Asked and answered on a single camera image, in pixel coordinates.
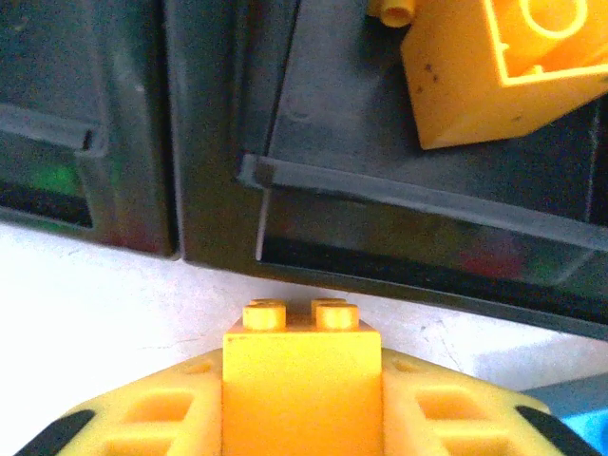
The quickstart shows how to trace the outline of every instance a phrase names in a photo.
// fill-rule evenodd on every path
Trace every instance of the black storage drawer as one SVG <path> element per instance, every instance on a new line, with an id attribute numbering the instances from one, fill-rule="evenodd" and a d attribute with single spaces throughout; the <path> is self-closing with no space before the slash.
<path id="1" fill-rule="evenodd" d="M 0 218 L 171 255 L 162 5 L 1 9 Z"/>
<path id="2" fill-rule="evenodd" d="M 608 98 L 424 151 L 367 2 L 168 5 L 187 259 L 608 338 Z"/>

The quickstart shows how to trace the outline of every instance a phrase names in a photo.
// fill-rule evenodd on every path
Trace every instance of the lego stud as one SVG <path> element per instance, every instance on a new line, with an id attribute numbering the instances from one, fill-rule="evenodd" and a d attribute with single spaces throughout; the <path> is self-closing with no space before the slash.
<path id="1" fill-rule="evenodd" d="M 315 320 L 319 330 L 355 330 L 359 327 L 359 308 L 346 302 L 318 304 Z"/>
<path id="2" fill-rule="evenodd" d="M 341 297 L 319 297 L 311 301 L 311 315 L 316 319 L 316 308 L 323 304 L 348 304 Z"/>
<path id="3" fill-rule="evenodd" d="M 368 15 L 379 17 L 387 27 L 400 28 L 411 23 L 415 0 L 370 0 Z"/>
<path id="4" fill-rule="evenodd" d="M 243 309 L 243 326 L 251 331 L 285 329 L 287 311 L 279 299 L 255 299 Z"/>

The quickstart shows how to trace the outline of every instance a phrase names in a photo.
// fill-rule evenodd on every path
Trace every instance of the yellow plastic piece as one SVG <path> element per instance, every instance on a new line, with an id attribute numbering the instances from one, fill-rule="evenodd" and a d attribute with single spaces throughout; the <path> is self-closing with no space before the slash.
<path id="1" fill-rule="evenodd" d="M 415 0 L 370 0 L 368 4 L 368 16 L 377 17 L 385 26 L 397 29 L 409 25 L 415 12 Z"/>
<path id="2" fill-rule="evenodd" d="M 605 0 L 432 0 L 401 47 L 425 149 L 526 135 L 608 91 Z"/>
<path id="3" fill-rule="evenodd" d="M 386 456 L 559 456 L 516 406 L 541 402 L 407 356 L 382 352 Z"/>
<path id="4" fill-rule="evenodd" d="M 284 311 L 252 301 L 260 329 L 239 321 L 223 353 L 74 408 L 96 415 L 59 456 L 562 456 L 515 410 L 536 399 L 381 350 L 343 299 Z"/>
<path id="5" fill-rule="evenodd" d="M 223 455 L 382 454 L 380 334 L 355 306 L 313 307 L 283 331 L 224 335 Z"/>
<path id="6" fill-rule="evenodd" d="M 59 456 L 218 456 L 221 350 L 92 399 L 96 415 Z"/>

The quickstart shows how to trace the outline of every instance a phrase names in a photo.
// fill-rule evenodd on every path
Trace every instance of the white floor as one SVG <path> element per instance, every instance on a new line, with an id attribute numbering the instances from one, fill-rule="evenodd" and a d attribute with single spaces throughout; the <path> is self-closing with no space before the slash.
<path id="1" fill-rule="evenodd" d="M 0 224 L 0 454 L 67 409 L 217 348 L 257 297 L 341 296 L 386 347 L 525 390 L 608 371 L 608 343 L 156 259 Z"/>

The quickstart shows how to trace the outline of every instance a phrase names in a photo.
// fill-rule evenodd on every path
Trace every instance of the blue object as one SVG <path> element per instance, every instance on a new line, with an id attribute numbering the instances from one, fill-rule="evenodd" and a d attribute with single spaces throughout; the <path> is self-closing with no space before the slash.
<path id="1" fill-rule="evenodd" d="M 564 416 L 561 420 L 602 456 L 608 456 L 608 408 Z"/>

